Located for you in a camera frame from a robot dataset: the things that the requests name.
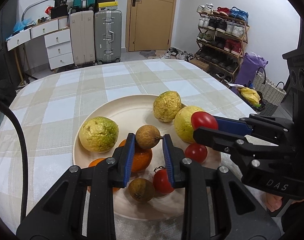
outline woven basket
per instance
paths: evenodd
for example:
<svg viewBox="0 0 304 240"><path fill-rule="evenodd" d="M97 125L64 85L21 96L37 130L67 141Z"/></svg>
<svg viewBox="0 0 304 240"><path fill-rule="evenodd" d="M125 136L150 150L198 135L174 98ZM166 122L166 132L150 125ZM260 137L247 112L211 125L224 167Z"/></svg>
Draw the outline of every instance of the woven basket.
<svg viewBox="0 0 304 240"><path fill-rule="evenodd" d="M256 76L253 80L253 86L256 91L260 91L263 95L267 105L265 109L260 113L262 115L273 115L284 96L287 94L283 89L278 88L278 85L283 82L279 82L275 85L270 79L266 77L265 69L259 67Z"/></svg>

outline purple bag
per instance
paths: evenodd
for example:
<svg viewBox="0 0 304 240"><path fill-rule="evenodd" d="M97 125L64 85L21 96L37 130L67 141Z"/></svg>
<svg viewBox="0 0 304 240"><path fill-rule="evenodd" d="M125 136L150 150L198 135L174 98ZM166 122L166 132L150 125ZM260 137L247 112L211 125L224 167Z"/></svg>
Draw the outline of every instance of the purple bag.
<svg viewBox="0 0 304 240"><path fill-rule="evenodd" d="M249 82L253 82L258 68L265 68L268 63L269 62L266 61L263 57L257 56L254 52L245 53L243 62L240 66L239 74L237 75L234 84L248 86ZM236 88L233 87L231 90L237 94Z"/></svg>

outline doormat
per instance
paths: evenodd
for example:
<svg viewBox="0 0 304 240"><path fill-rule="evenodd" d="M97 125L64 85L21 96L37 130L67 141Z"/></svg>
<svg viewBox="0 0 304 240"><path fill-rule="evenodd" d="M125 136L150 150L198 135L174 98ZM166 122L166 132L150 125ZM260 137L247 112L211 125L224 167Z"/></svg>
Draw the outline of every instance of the doormat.
<svg viewBox="0 0 304 240"><path fill-rule="evenodd" d="M140 55L145 57L146 59L154 59L159 56L164 55L167 50L141 50Z"/></svg>

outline red tomato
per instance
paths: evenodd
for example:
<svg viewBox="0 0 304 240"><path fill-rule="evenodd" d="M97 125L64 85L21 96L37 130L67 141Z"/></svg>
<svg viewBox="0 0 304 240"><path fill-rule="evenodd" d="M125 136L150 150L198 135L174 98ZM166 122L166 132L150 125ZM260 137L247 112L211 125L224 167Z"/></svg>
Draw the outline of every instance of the red tomato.
<svg viewBox="0 0 304 240"><path fill-rule="evenodd" d="M153 177L153 186L161 194L169 194L174 191L166 173L166 169L158 170Z"/></svg>
<svg viewBox="0 0 304 240"><path fill-rule="evenodd" d="M216 119L207 112L195 112L191 116L191 124L194 130L198 129L200 126L219 129L218 122Z"/></svg>
<svg viewBox="0 0 304 240"><path fill-rule="evenodd" d="M202 163L208 155L208 150L202 144L192 143L185 149L184 155L186 158Z"/></svg>

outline gray suitcase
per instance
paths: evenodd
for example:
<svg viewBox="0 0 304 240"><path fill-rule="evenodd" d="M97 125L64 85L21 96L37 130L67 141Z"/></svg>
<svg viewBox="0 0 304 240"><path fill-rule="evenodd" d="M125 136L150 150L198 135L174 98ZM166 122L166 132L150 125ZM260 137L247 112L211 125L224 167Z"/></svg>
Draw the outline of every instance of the gray suitcase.
<svg viewBox="0 0 304 240"><path fill-rule="evenodd" d="M122 39L122 12L118 10L100 11L94 17L94 38L96 60L120 62Z"/></svg>
<svg viewBox="0 0 304 240"><path fill-rule="evenodd" d="M75 65L95 62L94 12L72 13L70 15L70 28Z"/></svg>

